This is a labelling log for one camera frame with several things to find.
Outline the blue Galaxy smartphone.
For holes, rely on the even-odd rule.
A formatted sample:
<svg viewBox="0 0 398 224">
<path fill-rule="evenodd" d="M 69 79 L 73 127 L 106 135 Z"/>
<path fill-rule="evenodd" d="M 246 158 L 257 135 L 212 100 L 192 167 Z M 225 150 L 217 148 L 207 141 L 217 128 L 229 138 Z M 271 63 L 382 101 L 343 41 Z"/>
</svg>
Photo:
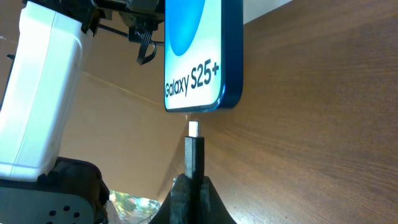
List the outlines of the blue Galaxy smartphone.
<svg viewBox="0 0 398 224">
<path fill-rule="evenodd" d="M 234 108 L 243 92 L 243 0 L 166 0 L 164 107 Z"/>
</svg>

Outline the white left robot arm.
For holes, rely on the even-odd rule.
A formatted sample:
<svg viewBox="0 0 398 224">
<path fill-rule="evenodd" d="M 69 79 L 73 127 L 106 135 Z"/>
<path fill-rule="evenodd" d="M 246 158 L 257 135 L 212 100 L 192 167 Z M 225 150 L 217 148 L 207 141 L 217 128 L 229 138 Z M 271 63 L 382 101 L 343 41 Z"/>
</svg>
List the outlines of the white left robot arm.
<svg viewBox="0 0 398 224">
<path fill-rule="evenodd" d="M 100 170 L 59 154 L 92 39 L 115 11 L 142 48 L 164 20 L 161 1 L 24 2 L 1 102 L 2 223 L 121 221 Z"/>
</svg>

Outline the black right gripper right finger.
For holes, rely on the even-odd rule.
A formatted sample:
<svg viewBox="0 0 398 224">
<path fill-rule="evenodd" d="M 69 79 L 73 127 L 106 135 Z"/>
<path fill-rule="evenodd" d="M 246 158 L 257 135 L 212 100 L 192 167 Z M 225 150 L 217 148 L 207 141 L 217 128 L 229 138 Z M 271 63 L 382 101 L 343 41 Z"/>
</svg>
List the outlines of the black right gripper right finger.
<svg viewBox="0 0 398 224">
<path fill-rule="evenodd" d="M 200 224 L 236 224 L 209 177 L 204 176 L 200 186 Z"/>
</svg>

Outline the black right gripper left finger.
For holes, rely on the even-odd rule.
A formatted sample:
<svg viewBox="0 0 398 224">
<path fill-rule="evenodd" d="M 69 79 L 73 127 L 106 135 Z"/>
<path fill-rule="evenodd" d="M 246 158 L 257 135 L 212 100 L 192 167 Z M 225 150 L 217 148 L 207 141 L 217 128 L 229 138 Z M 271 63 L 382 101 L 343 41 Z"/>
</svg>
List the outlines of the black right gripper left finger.
<svg viewBox="0 0 398 224">
<path fill-rule="evenodd" d="M 149 224 L 187 223 L 190 223 L 190 179 L 180 174 L 174 178 L 170 191 Z"/>
</svg>

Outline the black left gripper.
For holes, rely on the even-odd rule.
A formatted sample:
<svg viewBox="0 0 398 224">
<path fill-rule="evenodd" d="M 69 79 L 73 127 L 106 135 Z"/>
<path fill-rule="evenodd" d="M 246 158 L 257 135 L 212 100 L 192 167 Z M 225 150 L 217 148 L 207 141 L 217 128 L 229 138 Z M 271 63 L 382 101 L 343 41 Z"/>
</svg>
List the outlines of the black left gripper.
<svg viewBox="0 0 398 224">
<path fill-rule="evenodd" d="M 127 37 L 130 42 L 141 43 L 144 34 L 153 34 L 165 19 L 164 0 L 92 0 L 94 7 L 104 11 L 104 18 L 112 19 L 112 12 L 119 13 L 121 20 L 128 27 L 128 32 L 99 24 L 106 31 Z"/>
</svg>

